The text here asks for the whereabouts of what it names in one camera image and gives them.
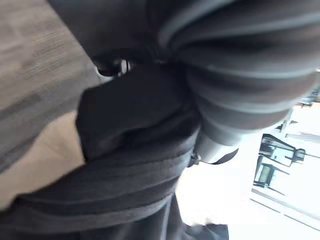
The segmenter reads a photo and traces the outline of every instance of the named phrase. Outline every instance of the beige floor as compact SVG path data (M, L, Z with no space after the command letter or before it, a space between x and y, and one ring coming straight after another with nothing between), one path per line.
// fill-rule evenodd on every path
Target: beige floor
M45 0L0 0L0 172L97 83L90 60Z

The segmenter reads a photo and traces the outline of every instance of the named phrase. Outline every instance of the black fabric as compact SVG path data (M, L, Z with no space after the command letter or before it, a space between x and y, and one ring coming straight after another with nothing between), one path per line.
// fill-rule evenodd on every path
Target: black fabric
M19 196L0 214L0 238L228 239L226 226L192 230L180 217L176 183L200 128L183 78L145 65L86 90L76 120L86 164Z

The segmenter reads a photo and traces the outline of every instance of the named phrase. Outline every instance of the gray carpet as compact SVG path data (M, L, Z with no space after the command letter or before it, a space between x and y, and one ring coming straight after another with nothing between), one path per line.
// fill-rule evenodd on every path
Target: gray carpet
M45 0L0 0L0 172L98 78Z

